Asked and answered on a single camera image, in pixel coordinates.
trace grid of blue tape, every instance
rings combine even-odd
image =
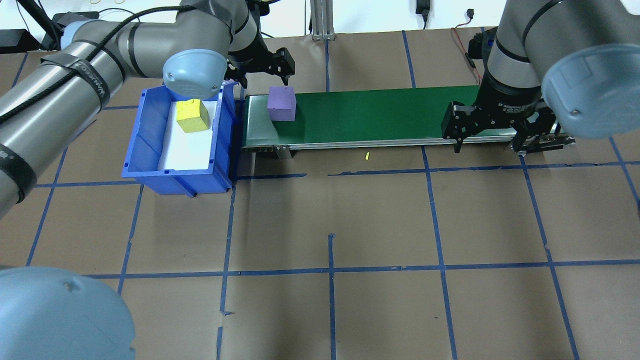
[[[415,78],[413,76],[413,64],[411,59],[411,53],[409,49],[409,44],[406,37],[406,32],[402,31],[404,48],[406,51],[407,62],[409,66],[409,76],[411,79],[412,87],[415,88]],[[329,79],[329,41],[325,42],[325,56],[326,56],[326,91],[330,91],[330,79]],[[22,72],[22,68],[24,66],[24,62],[26,61],[27,55],[22,60],[19,71],[15,77],[13,82],[13,86],[17,83],[17,80]],[[241,98],[244,99],[244,90],[241,95]],[[244,109],[243,106],[244,100],[239,101],[239,109],[242,111]],[[135,109],[136,105],[131,106],[108,106],[105,110],[122,110],[122,109]],[[540,211],[538,209],[538,204],[536,201],[535,192],[533,190],[531,179],[529,178],[529,169],[537,169],[537,168],[565,168],[565,167],[615,167],[619,166],[622,168],[625,178],[630,186],[632,196],[636,201],[639,209],[640,209],[640,200],[638,199],[638,193],[634,186],[634,183],[631,179],[631,176],[628,172],[628,166],[638,166],[640,165],[640,161],[624,161],[622,155],[616,145],[616,142],[613,138],[610,138],[612,148],[616,153],[618,158],[617,162],[610,163],[578,163],[578,164],[548,164],[548,165],[528,165],[523,158],[521,158],[520,165],[505,165],[505,166],[485,166],[485,167],[452,167],[452,168],[431,168],[429,166],[428,157],[424,146],[422,146],[422,156],[424,160],[424,168],[416,168],[416,169],[401,169],[401,170],[373,170],[373,171],[358,171],[358,172],[343,172],[340,174],[328,174],[328,176],[366,176],[366,175],[380,175],[380,174],[409,174],[409,173],[424,173],[426,175],[427,188],[429,193],[429,205],[431,207],[432,221],[434,225],[435,238],[436,238],[436,248],[438,252],[438,264],[437,265],[413,265],[413,266],[364,266],[364,267],[334,267],[333,264],[333,240],[335,239],[335,234],[330,234],[328,237],[328,267],[326,268],[300,268],[300,269],[289,269],[289,270],[266,270],[266,271],[229,271],[229,257],[230,257],[230,249],[231,249],[231,241],[232,241],[232,228],[234,221],[234,203],[236,199],[236,187],[235,185],[232,188],[232,195],[229,206],[229,218],[228,218],[228,228],[227,228],[227,244],[225,247],[225,262],[224,262],[224,270],[217,272],[172,272],[172,273],[152,273],[152,274],[128,274],[127,273],[127,265],[129,262],[129,254],[131,253],[131,239],[134,236],[136,222],[138,219],[138,213],[140,210],[140,204],[142,202],[142,193],[144,191],[144,186],[140,185],[140,192],[138,193],[138,198],[136,201],[136,206],[133,211],[132,222],[131,222],[131,231],[129,233],[129,241],[127,242],[124,259],[122,262],[122,270],[119,274],[93,274],[87,275],[89,277],[93,277],[96,279],[118,279],[118,293],[122,292],[122,287],[124,285],[124,281],[126,279],[157,279],[157,278],[177,278],[177,277],[221,277],[222,278],[222,288],[221,288],[221,298],[220,298],[220,311],[223,315],[229,315],[225,309],[226,306],[226,296],[227,296],[227,281],[230,276],[272,276],[272,275],[295,275],[295,274],[328,274],[329,282],[330,282],[330,294],[329,294],[329,305],[330,305],[330,337],[331,337],[331,359],[336,360],[337,358],[337,350],[336,350],[336,319],[335,319],[335,290],[333,285],[333,276],[336,273],[348,273],[348,272],[405,272],[405,271],[438,271],[441,274],[442,279],[442,292],[443,292],[443,300],[445,306],[445,313],[447,317],[447,328],[449,331],[449,340],[451,343],[451,354],[454,360],[457,360],[458,355],[456,351],[456,340],[454,336],[454,328],[453,328],[453,317],[451,313],[451,305],[449,303],[449,293],[447,289],[447,279],[446,279],[446,271],[447,270],[472,270],[472,269],[505,269],[505,268],[541,268],[548,267],[550,269],[550,273],[552,276],[552,280],[554,282],[554,287],[556,289],[557,299],[561,308],[561,313],[563,316],[564,324],[567,331],[567,336],[569,339],[569,343],[573,352],[574,359],[579,359],[578,349],[575,344],[575,340],[573,338],[572,328],[570,325],[570,319],[568,318],[566,308],[564,306],[564,301],[562,297],[562,291],[559,285],[559,281],[556,275],[556,267],[559,266],[598,266],[598,265],[640,265],[640,259],[619,259],[619,260],[591,260],[591,261],[554,261],[551,255],[551,252],[546,247],[547,237],[545,234],[544,225],[542,219],[540,217]],[[28,259],[26,261],[26,266],[31,264],[33,259],[33,254],[35,253],[36,247],[38,245],[38,239],[40,237],[40,233],[42,232],[42,227],[47,218],[47,212],[49,209],[49,205],[51,203],[51,199],[54,195],[54,191],[58,187],[74,187],[74,186],[118,186],[118,185],[131,185],[131,184],[139,184],[137,181],[104,181],[104,182],[91,182],[91,183],[59,183],[58,178],[60,176],[60,170],[62,169],[63,163],[65,161],[67,154],[67,150],[62,154],[60,162],[58,163],[58,169],[56,171],[55,178],[50,184],[39,184],[37,187],[39,188],[49,188],[49,196],[47,198],[47,202],[45,203],[44,210],[42,211],[42,216],[40,222],[38,224],[38,229],[36,231],[35,238],[33,240],[33,245],[29,252]],[[440,243],[440,230],[438,226],[438,215],[436,203],[433,198],[433,187],[431,183],[431,173],[433,172],[452,172],[452,171],[461,171],[461,170],[476,170],[476,171],[493,171],[493,170],[514,170],[514,169],[522,169],[524,174],[527,187],[529,189],[529,195],[531,197],[532,206],[534,208],[534,212],[536,214],[536,220],[538,222],[538,227],[540,229],[540,235],[543,241],[543,246],[545,248],[545,252],[547,254],[546,262],[537,262],[537,263],[487,263],[487,264],[460,264],[460,265],[447,265],[445,263],[444,255],[442,253],[442,244]],[[284,179],[284,178],[297,178],[297,177],[305,177],[306,174],[280,174],[280,175],[268,175],[268,176],[241,176],[237,177],[238,181],[251,181],[251,180],[260,180],[260,179]],[[216,350],[217,350],[217,359],[220,360],[221,356],[221,346],[223,340],[223,327],[218,328],[217,338],[216,338]]]

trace yellow foam cube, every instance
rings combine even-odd
[[[209,112],[200,99],[177,101],[175,112],[175,120],[185,133],[209,128]]]

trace white wall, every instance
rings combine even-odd
[[[310,0],[280,0],[271,5],[271,14],[262,18],[262,30],[275,37],[301,36],[307,33],[310,17]],[[180,0],[41,0],[52,17],[60,12],[98,11],[119,7],[138,12],[156,6],[177,5]],[[506,0],[431,0],[431,13],[427,28],[450,28],[466,22],[468,8],[476,16],[469,26],[496,26]],[[333,21],[336,33],[361,33],[422,29],[422,17],[415,15],[415,0],[333,0]],[[42,39],[44,31],[23,10],[31,33]],[[125,12],[105,12],[102,19],[118,21],[129,16]],[[174,12],[154,13],[144,16],[147,22],[173,22]],[[0,28],[22,29],[24,23],[16,9],[15,0],[0,0]]]

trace purple foam cube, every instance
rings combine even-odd
[[[271,121],[296,120],[296,94],[291,86],[270,86],[267,111]]]

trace conveyor belt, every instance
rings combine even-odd
[[[274,146],[331,149],[450,143],[440,123],[447,104],[471,104],[478,86],[297,94],[295,122],[272,122],[267,95],[246,99],[243,149],[268,151]],[[509,141],[515,131],[484,131],[465,140]]]

